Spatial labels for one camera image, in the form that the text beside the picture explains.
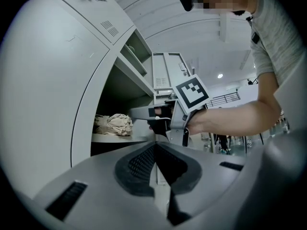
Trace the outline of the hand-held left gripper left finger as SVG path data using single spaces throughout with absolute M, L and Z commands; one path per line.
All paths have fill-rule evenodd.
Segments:
M 169 230 L 173 226 L 158 209 L 153 197 L 134 196 L 115 179 L 116 162 L 123 156 L 147 148 L 139 143 L 92 156 L 46 184 L 34 197 L 43 209 L 73 182 L 87 185 L 64 223 L 77 230 Z

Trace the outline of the grey metal locker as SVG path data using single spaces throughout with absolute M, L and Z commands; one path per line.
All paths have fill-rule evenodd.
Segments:
M 132 46 L 135 54 L 127 47 Z M 154 139 L 93 133 L 96 115 L 154 104 L 153 52 L 115 0 L 29 0 L 0 46 L 0 165 L 34 198 L 94 153 Z

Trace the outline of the black metal railing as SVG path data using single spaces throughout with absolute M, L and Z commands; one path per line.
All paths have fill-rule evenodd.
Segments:
M 210 101 L 206 103 L 206 107 L 220 107 L 223 104 L 228 104 L 234 101 L 241 100 L 240 95 L 238 92 L 232 92 L 229 94 L 213 97 Z

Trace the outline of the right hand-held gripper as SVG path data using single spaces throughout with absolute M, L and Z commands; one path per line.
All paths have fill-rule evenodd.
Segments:
M 167 101 L 168 104 L 130 109 L 130 118 L 147 120 L 156 135 L 165 137 L 172 144 L 187 147 L 190 136 L 189 122 L 204 108 L 210 96 L 196 74 L 183 80 L 175 80 L 173 92 L 176 97 Z

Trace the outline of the person's grey shirt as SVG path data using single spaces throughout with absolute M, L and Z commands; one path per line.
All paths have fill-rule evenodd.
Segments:
M 274 73 L 282 85 L 307 57 L 298 30 L 278 0 L 258 0 L 250 25 L 251 35 L 260 37 L 257 44 L 250 41 L 257 76 Z

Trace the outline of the beige cloth garment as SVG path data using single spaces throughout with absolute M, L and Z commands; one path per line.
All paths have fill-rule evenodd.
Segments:
M 94 118 L 93 133 L 125 137 L 132 134 L 132 127 L 132 119 L 127 115 L 96 115 Z

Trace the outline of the person's right forearm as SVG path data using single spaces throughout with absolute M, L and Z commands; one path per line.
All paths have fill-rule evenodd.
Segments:
M 198 111 L 188 122 L 191 135 L 214 133 L 229 136 L 252 136 L 270 129 L 279 119 L 278 102 L 252 101 L 232 108 Z

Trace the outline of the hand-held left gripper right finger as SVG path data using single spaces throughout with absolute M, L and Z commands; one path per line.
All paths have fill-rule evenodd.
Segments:
M 196 160 L 202 175 L 175 196 L 189 219 L 155 230 L 301 230 L 305 228 L 305 131 L 270 139 L 247 157 L 205 153 L 168 143 Z

